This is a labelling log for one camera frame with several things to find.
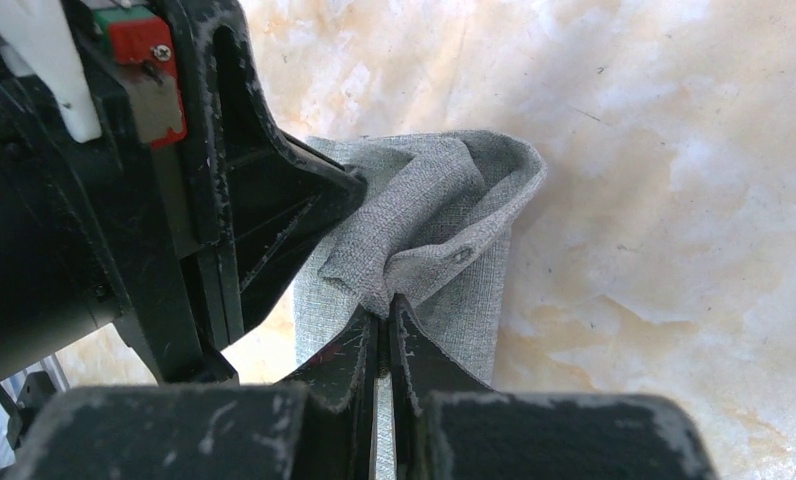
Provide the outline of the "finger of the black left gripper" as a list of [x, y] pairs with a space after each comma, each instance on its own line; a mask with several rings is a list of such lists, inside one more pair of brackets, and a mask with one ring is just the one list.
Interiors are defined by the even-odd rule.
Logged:
[[367, 185], [284, 132], [266, 102], [236, 1], [163, 1], [187, 136], [178, 145], [201, 251], [198, 324], [224, 349], [259, 326]]

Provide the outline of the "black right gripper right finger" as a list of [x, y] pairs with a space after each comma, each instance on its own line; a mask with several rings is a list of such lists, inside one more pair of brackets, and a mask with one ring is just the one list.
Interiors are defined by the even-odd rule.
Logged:
[[714, 479], [689, 416], [654, 395], [496, 391], [423, 330], [388, 316], [400, 479]]

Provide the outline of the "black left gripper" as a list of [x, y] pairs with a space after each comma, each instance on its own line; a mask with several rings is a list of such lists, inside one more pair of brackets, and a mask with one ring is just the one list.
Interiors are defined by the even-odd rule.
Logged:
[[0, 52], [0, 381], [110, 324], [161, 383], [236, 381], [198, 324], [163, 1], [59, 2], [102, 136], [75, 141], [48, 87]]

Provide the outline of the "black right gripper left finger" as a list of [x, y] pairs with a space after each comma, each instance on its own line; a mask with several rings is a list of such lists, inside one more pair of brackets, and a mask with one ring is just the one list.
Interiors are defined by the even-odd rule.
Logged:
[[272, 385], [83, 387], [51, 400], [11, 479], [370, 479], [378, 321]]

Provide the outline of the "grey cloth napkin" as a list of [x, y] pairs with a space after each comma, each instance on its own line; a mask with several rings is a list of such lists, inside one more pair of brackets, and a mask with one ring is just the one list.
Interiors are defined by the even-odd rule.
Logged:
[[488, 130], [309, 144], [363, 177], [367, 193], [295, 279], [297, 361], [357, 307], [383, 316], [401, 294], [451, 358], [490, 382], [512, 227], [546, 178], [540, 154]]

